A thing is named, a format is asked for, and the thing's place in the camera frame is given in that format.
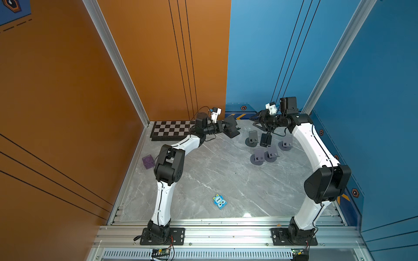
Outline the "black folding phone stand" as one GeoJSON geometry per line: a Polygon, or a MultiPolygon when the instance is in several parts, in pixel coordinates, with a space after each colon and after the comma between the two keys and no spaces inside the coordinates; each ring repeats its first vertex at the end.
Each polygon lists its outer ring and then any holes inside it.
{"type": "Polygon", "coordinates": [[[272,135],[271,132],[262,133],[260,138],[260,146],[262,147],[269,147],[272,143],[272,135]]]}

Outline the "dark grey round phone stand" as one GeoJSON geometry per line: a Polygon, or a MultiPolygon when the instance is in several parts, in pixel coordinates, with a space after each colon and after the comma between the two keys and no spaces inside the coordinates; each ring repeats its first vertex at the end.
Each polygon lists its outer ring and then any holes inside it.
{"type": "Polygon", "coordinates": [[[258,132],[256,130],[249,131],[245,144],[249,147],[256,147],[258,145],[258,132]]]}

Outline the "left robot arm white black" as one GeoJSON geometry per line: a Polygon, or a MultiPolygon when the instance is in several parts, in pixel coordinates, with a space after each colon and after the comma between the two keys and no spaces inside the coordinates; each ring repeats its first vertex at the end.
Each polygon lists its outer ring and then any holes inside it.
{"type": "Polygon", "coordinates": [[[205,142],[207,135],[224,133],[233,138],[239,134],[234,117],[230,116],[224,120],[215,120],[215,118],[215,114],[208,117],[206,113],[198,113],[196,122],[186,138],[174,145],[161,147],[153,169],[157,180],[156,205],[152,218],[143,232],[145,241],[150,240],[156,245],[172,242],[170,209],[175,186],[183,174],[186,155],[199,148],[205,142]]]}

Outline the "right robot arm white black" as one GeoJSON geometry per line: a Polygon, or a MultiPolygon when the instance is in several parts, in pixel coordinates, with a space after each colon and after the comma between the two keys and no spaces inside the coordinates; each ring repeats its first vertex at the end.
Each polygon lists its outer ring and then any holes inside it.
{"type": "Polygon", "coordinates": [[[281,98],[279,108],[274,102],[266,104],[266,108],[251,116],[250,120],[264,132],[261,146],[270,145],[275,129],[284,127],[306,153],[313,173],[304,182],[306,197],[299,212],[290,219],[287,238],[293,245],[316,245],[316,222],[323,211],[343,194],[351,169],[332,156],[311,117],[299,112],[295,97],[281,98]]]}

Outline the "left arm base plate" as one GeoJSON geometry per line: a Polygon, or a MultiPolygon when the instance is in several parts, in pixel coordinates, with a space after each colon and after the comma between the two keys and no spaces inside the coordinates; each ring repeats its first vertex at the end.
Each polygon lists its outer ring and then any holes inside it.
{"type": "Polygon", "coordinates": [[[171,228],[167,239],[157,239],[151,236],[151,232],[147,228],[143,229],[142,237],[139,239],[140,245],[166,245],[173,244],[174,246],[181,246],[185,242],[185,229],[184,228],[171,228]]]}

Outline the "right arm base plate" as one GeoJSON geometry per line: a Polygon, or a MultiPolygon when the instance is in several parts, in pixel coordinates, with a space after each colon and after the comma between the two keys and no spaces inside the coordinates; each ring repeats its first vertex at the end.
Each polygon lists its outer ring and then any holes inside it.
{"type": "Polygon", "coordinates": [[[301,230],[297,227],[271,228],[271,236],[274,246],[317,246],[318,242],[315,229],[301,230]]]}

